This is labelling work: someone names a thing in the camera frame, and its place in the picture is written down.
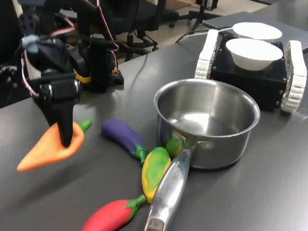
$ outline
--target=red pepper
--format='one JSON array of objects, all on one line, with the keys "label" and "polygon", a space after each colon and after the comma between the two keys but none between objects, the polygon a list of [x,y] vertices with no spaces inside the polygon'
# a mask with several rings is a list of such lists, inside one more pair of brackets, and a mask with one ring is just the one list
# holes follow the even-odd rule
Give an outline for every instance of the red pepper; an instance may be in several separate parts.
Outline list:
[{"label": "red pepper", "polygon": [[113,201],[97,210],[81,231],[114,231],[130,221],[139,206],[145,202],[144,195],[134,200]]}]

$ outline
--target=pot handle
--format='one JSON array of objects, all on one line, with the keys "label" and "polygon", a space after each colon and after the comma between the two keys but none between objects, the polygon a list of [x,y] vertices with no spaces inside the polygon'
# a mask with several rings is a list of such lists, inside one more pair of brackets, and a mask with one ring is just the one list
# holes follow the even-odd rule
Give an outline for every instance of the pot handle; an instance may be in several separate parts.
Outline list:
[{"label": "pot handle", "polygon": [[193,148],[183,148],[161,179],[150,205],[144,231],[165,231],[183,194]]}]

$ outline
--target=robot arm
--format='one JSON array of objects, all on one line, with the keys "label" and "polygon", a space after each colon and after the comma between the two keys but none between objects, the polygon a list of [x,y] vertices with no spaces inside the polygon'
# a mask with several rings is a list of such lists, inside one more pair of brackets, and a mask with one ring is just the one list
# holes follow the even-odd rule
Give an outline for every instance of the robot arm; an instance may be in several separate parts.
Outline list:
[{"label": "robot arm", "polygon": [[62,145],[68,147],[73,136],[73,107],[79,102],[81,90],[66,45],[49,36],[71,31],[73,24],[66,20],[69,27],[59,29],[65,24],[65,20],[57,16],[61,0],[18,2],[24,7],[19,24],[26,36],[23,38],[24,51],[21,50],[23,82],[49,125],[58,123]]}]

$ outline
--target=stainless steel pot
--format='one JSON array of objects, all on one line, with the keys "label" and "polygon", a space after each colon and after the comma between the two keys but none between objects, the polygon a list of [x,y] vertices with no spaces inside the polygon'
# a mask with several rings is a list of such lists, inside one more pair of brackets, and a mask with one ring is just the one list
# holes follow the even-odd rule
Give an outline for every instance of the stainless steel pot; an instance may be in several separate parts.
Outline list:
[{"label": "stainless steel pot", "polygon": [[202,79],[163,86],[154,105],[158,145],[174,159],[157,187],[145,231],[164,231],[180,202],[189,166],[216,169],[236,163],[260,109],[244,91]]}]

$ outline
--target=bowl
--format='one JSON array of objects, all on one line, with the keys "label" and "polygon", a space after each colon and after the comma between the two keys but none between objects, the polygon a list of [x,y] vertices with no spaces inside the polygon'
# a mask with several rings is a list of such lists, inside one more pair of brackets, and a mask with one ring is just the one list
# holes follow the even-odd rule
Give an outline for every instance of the bowl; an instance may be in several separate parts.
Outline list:
[{"label": "bowl", "polygon": [[282,36],[282,32],[264,23],[237,23],[233,27],[238,38],[258,39],[273,42]]},{"label": "bowl", "polygon": [[249,38],[235,38],[226,43],[237,66],[249,71],[260,71],[282,58],[282,51],[267,42]]}]

